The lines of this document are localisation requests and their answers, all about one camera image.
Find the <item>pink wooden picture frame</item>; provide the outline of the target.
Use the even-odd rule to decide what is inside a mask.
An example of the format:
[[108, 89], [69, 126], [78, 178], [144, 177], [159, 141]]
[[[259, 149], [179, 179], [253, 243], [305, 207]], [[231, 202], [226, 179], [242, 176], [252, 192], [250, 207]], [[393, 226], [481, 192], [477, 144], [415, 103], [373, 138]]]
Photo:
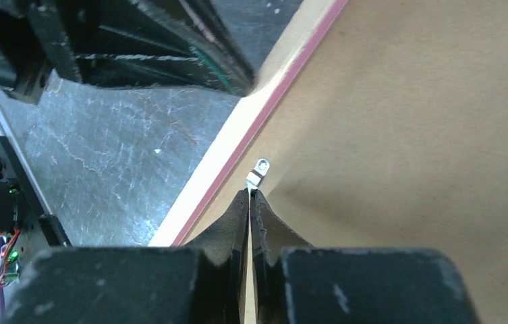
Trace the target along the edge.
[[253, 93], [237, 102], [149, 246], [183, 242], [346, 5], [302, 2], [264, 60]]

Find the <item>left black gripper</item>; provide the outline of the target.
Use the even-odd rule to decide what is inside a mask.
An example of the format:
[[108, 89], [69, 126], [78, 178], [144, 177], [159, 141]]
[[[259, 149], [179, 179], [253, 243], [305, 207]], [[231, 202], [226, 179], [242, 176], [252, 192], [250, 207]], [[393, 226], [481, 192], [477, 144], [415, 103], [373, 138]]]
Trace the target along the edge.
[[0, 1], [0, 89], [37, 104], [52, 72], [97, 88], [239, 97], [255, 83], [210, 1]]

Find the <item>brown cardboard backing board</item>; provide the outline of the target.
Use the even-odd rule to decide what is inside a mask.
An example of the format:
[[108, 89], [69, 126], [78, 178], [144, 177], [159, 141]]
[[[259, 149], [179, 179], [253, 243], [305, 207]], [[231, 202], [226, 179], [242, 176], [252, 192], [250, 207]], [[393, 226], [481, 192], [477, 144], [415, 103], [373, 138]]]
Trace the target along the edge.
[[508, 1], [351, 1], [208, 209], [254, 162], [316, 246], [443, 251], [508, 323]]

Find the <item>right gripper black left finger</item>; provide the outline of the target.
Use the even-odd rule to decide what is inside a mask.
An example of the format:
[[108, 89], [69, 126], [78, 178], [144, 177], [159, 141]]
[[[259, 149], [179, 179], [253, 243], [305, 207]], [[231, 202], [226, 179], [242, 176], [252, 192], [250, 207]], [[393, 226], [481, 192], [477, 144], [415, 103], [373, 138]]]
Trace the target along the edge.
[[247, 190], [184, 246], [49, 248], [3, 323], [243, 323]]

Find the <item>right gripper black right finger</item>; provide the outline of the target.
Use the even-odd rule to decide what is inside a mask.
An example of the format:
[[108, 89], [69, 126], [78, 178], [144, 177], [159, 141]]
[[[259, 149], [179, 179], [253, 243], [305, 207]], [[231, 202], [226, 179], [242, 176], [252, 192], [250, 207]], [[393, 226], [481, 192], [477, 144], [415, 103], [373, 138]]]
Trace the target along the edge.
[[258, 323], [478, 323], [455, 265], [426, 248], [317, 248], [250, 197]]

